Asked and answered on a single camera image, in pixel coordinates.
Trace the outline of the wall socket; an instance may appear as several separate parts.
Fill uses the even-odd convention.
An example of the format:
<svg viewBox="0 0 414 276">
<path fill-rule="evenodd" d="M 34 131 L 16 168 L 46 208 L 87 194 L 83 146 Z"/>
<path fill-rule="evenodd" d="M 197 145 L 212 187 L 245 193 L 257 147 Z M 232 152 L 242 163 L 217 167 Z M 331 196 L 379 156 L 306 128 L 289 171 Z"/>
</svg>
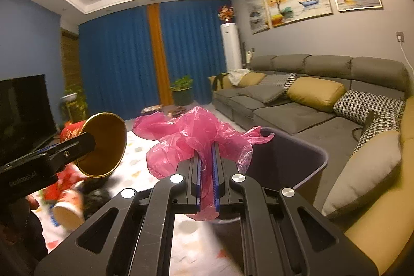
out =
<svg viewBox="0 0 414 276">
<path fill-rule="evenodd" d="M 404 43 L 404 35 L 403 32 L 396 32 L 397 41 L 399 43 Z"/>
</svg>

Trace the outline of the black television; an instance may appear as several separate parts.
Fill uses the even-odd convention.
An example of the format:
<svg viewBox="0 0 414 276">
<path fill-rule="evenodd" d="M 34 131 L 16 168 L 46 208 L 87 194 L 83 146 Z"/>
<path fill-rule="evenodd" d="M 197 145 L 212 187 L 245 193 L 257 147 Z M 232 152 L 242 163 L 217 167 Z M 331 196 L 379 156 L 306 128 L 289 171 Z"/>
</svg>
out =
<svg viewBox="0 0 414 276">
<path fill-rule="evenodd" d="M 0 82 L 0 137 L 2 165 L 27 155 L 56 135 L 45 75 Z"/>
</svg>

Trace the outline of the potted green plant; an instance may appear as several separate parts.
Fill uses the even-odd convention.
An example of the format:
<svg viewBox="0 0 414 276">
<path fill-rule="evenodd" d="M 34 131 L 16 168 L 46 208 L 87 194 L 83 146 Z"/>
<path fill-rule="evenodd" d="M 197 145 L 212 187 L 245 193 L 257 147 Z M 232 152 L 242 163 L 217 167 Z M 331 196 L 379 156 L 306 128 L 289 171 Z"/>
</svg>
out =
<svg viewBox="0 0 414 276">
<path fill-rule="evenodd" d="M 192 83 L 193 79 L 189 75 L 183 76 L 171 83 L 170 90 L 174 104 L 177 107 L 187 106 L 193 102 Z"/>
</svg>

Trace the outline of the blue curtain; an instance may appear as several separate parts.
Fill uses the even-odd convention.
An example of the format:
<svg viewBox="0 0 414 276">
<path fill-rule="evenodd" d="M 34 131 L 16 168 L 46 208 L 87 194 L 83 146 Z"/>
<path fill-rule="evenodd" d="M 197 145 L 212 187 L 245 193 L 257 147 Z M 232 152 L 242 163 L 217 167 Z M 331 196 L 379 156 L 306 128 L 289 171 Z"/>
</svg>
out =
<svg viewBox="0 0 414 276">
<path fill-rule="evenodd" d="M 170 85 L 189 75 L 194 99 L 213 99 L 209 77 L 226 70 L 221 6 L 230 0 L 159 3 Z M 89 20 L 79 27 L 79 58 L 89 111 L 110 111 L 128 120 L 160 104 L 147 6 Z"/>
</svg>

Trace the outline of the white standing air conditioner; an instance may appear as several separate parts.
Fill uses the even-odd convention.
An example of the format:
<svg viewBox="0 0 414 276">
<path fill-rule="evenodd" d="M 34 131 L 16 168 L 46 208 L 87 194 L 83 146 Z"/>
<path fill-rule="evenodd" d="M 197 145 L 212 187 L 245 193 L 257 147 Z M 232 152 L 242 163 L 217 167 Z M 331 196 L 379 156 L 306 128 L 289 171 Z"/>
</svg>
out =
<svg viewBox="0 0 414 276">
<path fill-rule="evenodd" d="M 220 26 L 225 63 L 228 72 L 242 68 L 242 56 L 239 32 L 235 23 L 224 23 Z"/>
</svg>

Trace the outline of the dark grey cushion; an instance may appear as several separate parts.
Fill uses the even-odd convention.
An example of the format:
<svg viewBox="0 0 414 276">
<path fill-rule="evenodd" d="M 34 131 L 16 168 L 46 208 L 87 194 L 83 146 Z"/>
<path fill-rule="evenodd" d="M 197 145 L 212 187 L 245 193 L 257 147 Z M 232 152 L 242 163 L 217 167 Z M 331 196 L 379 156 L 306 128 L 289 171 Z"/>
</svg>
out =
<svg viewBox="0 0 414 276">
<path fill-rule="evenodd" d="M 239 90 L 239 94 L 256 99 L 263 104 L 269 104 L 285 93 L 284 87 L 275 85 L 251 85 Z"/>
</svg>

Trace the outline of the grey sectional sofa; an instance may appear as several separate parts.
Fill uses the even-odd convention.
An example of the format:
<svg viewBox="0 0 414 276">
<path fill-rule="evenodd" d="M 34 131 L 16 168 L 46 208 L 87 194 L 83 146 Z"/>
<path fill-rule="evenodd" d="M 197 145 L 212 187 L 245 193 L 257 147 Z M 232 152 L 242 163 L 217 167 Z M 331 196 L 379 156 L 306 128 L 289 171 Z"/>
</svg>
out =
<svg viewBox="0 0 414 276">
<path fill-rule="evenodd" d="M 413 274 L 413 97 L 398 61 L 335 55 L 257 57 L 213 105 L 245 130 L 273 128 L 276 147 L 249 173 L 298 188 L 377 266 Z"/>
</svg>

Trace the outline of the orange curtain strip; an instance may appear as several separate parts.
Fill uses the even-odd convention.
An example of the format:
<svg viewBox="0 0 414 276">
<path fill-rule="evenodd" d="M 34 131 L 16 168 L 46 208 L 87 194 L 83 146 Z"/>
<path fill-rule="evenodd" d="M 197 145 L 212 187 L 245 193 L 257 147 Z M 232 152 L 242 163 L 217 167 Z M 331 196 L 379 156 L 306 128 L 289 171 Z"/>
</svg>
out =
<svg viewBox="0 0 414 276">
<path fill-rule="evenodd" d="M 173 97 L 170 90 L 170 78 L 164 51 L 164 41 L 161 29 L 161 15 L 158 3 L 150 4 L 147 6 L 147 16 L 159 98 L 163 106 L 169 106 L 173 104 Z"/>
</svg>

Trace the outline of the yellow cushion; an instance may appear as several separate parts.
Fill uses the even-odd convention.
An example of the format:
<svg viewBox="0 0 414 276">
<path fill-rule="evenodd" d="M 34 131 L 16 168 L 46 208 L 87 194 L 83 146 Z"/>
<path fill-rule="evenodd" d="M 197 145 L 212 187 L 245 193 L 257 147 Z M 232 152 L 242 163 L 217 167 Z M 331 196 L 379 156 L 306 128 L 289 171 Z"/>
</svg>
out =
<svg viewBox="0 0 414 276">
<path fill-rule="evenodd" d="M 249 72 L 241 78 L 237 87 L 248 87 L 252 85 L 258 85 L 265 77 L 265 73 Z"/>
<path fill-rule="evenodd" d="M 342 83 L 306 76 L 298 78 L 287 90 L 293 102 L 326 113 L 333 112 L 334 104 L 345 92 Z"/>
</svg>

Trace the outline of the patterned white tablecloth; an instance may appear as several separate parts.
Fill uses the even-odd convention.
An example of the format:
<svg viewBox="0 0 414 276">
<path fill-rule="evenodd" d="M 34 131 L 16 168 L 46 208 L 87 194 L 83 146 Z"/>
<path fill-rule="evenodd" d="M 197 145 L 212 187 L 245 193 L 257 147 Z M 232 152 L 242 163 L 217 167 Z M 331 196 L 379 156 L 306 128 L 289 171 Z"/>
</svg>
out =
<svg viewBox="0 0 414 276">
<path fill-rule="evenodd" d="M 157 183 L 158 179 L 149 173 L 146 161 L 146 153 L 156 143 L 127 132 L 127 145 L 121 163 L 104 185 L 111 197 L 124 188 L 144 191 Z M 33 196 L 40 203 L 34 213 L 42 224 L 47 249 L 52 251 L 70 232 L 54 219 L 52 206 L 43 201 L 42 192 L 36 192 Z M 243 272 L 215 238 L 209 223 L 179 214 L 174 223 L 170 274 L 242 275 Z"/>
</svg>

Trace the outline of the far yellow cushion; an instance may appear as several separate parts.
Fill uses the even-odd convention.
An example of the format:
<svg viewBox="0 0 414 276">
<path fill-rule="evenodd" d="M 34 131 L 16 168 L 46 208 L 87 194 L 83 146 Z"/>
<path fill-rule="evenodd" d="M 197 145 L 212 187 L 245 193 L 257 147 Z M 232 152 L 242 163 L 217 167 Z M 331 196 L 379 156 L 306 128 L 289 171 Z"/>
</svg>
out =
<svg viewBox="0 0 414 276">
<path fill-rule="evenodd" d="M 265 77 L 265 73 L 249 72 L 241 78 L 237 87 L 248 87 L 252 85 L 258 85 Z"/>
</svg>

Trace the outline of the white apple paper cup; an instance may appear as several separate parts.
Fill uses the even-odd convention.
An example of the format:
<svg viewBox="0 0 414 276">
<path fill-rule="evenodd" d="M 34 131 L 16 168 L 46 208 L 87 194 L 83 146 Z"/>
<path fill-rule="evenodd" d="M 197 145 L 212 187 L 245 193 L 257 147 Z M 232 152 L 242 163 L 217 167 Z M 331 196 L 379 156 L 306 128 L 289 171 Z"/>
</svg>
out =
<svg viewBox="0 0 414 276">
<path fill-rule="evenodd" d="M 79 191 L 68 189 L 60 194 L 52 208 L 55 220 L 65 229 L 74 231 L 84 223 L 84 201 Z"/>
</svg>

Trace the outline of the black plastic bag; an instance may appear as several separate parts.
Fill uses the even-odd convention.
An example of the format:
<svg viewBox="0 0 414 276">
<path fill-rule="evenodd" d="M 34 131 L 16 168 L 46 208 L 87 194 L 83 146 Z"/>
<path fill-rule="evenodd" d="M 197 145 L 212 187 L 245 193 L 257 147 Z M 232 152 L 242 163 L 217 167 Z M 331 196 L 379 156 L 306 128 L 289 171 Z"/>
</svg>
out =
<svg viewBox="0 0 414 276">
<path fill-rule="evenodd" d="M 88 178 L 79 185 L 78 191 L 83 197 L 83 215 L 85 220 L 92 217 L 94 213 L 111 200 L 112 197 L 105 187 L 108 179 L 108 176 Z"/>
</svg>

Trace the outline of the red foil snack bag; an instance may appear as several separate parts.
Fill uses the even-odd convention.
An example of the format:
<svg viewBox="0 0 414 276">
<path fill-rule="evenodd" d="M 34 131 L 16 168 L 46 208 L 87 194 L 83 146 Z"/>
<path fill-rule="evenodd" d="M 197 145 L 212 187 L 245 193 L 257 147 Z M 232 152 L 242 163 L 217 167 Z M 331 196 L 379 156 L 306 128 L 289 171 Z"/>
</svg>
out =
<svg viewBox="0 0 414 276">
<path fill-rule="evenodd" d="M 72 188 L 79 181 L 87 178 L 77 166 L 73 164 L 67 165 L 63 171 L 57 173 L 57 181 L 42 190 L 43 201 L 46 203 L 57 202 L 63 191 Z"/>
</svg>

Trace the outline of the plant on stand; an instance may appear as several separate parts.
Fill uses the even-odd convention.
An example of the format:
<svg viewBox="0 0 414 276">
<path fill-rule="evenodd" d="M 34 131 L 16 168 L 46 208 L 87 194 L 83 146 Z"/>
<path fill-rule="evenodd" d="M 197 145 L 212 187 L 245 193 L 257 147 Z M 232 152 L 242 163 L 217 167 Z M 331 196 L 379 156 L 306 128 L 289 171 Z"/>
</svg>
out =
<svg viewBox="0 0 414 276">
<path fill-rule="evenodd" d="M 60 98 L 60 113 L 65 123 L 77 123 L 89 116 L 86 93 L 81 85 L 70 85 Z"/>
</svg>

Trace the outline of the far patterned cushion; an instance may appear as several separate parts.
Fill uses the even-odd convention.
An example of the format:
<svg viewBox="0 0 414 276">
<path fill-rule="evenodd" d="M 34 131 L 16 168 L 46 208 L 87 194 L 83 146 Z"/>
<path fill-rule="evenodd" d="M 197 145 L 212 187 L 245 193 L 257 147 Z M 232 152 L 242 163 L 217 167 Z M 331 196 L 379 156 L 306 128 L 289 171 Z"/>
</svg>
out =
<svg viewBox="0 0 414 276">
<path fill-rule="evenodd" d="M 274 85 L 288 90 L 297 79 L 298 76 L 296 73 L 269 74 L 260 81 L 260 85 Z"/>
</svg>

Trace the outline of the red flower decoration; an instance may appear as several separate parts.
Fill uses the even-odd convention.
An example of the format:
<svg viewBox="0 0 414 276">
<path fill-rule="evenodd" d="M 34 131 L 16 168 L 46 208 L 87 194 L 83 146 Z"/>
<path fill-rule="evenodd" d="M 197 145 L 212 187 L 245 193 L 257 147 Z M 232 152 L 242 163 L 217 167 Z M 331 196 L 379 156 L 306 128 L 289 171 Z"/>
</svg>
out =
<svg viewBox="0 0 414 276">
<path fill-rule="evenodd" d="M 232 23 L 235 17 L 235 12 L 232 6 L 221 6 L 218 11 L 218 18 L 224 23 Z"/>
</svg>

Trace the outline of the light grey cushion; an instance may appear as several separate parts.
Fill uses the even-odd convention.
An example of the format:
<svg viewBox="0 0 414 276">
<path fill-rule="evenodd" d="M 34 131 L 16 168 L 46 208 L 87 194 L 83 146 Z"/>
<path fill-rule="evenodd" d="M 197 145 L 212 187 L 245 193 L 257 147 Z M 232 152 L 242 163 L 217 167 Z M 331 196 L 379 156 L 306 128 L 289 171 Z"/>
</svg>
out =
<svg viewBox="0 0 414 276">
<path fill-rule="evenodd" d="M 374 136 L 348 160 L 321 213 L 334 219 L 376 201 L 393 184 L 400 166 L 399 133 L 390 130 Z"/>
</svg>

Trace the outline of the black white patterned cushion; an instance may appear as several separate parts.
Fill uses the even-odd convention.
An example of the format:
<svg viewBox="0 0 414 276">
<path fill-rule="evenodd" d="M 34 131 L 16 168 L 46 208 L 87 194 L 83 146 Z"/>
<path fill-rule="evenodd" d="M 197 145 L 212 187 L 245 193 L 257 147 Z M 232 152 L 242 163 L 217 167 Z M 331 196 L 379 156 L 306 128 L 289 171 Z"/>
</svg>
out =
<svg viewBox="0 0 414 276">
<path fill-rule="evenodd" d="M 333 105 L 333 111 L 337 116 L 347 118 L 359 125 L 365 123 L 370 111 L 379 114 L 390 111 L 395 117 L 396 128 L 399 130 L 405 102 L 384 95 L 377 95 L 358 90 L 347 90 Z"/>
</svg>

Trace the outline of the left small painting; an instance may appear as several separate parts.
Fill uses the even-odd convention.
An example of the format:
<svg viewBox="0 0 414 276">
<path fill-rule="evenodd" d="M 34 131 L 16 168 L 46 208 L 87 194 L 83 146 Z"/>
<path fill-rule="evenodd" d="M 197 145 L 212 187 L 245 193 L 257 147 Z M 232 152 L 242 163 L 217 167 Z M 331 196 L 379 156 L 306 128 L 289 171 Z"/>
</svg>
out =
<svg viewBox="0 0 414 276">
<path fill-rule="evenodd" d="M 269 23 L 264 0 L 246 0 L 246 7 L 251 33 L 267 31 Z"/>
</svg>

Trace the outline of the pink plastic bag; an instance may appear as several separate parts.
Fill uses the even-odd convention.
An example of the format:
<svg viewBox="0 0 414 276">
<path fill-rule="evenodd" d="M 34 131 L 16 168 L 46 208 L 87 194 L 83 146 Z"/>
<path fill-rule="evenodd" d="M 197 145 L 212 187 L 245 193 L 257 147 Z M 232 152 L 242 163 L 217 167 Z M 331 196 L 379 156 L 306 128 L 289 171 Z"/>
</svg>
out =
<svg viewBox="0 0 414 276">
<path fill-rule="evenodd" d="M 253 146 L 266 144 L 274 138 L 273 132 L 261 135 L 260 127 L 239 132 L 202 107 L 194 107 L 178 118 L 169 118 L 162 112 L 139 116 L 133 124 L 133 133 L 158 142 L 148 150 L 146 159 L 150 174 L 159 180 L 174 174 L 179 162 L 192 158 L 195 153 L 199 155 L 202 162 L 201 210 L 191 216 L 196 221 L 212 221 L 219 217 L 213 205 L 213 143 L 218 143 L 221 156 L 235 162 L 238 171 L 244 174 L 251 163 Z"/>
</svg>

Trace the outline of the red snake paper cup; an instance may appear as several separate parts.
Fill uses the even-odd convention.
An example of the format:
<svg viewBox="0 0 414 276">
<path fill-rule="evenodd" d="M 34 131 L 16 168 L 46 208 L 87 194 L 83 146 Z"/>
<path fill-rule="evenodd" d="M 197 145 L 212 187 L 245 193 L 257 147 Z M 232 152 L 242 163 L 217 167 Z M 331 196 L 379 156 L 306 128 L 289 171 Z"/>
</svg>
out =
<svg viewBox="0 0 414 276">
<path fill-rule="evenodd" d="M 86 176 L 109 176 L 121 163 L 127 143 L 126 125 L 122 118 L 111 112 L 95 114 L 85 121 L 72 123 L 60 133 L 60 141 L 67 141 L 87 132 L 95 140 L 92 152 L 74 163 Z"/>
</svg>

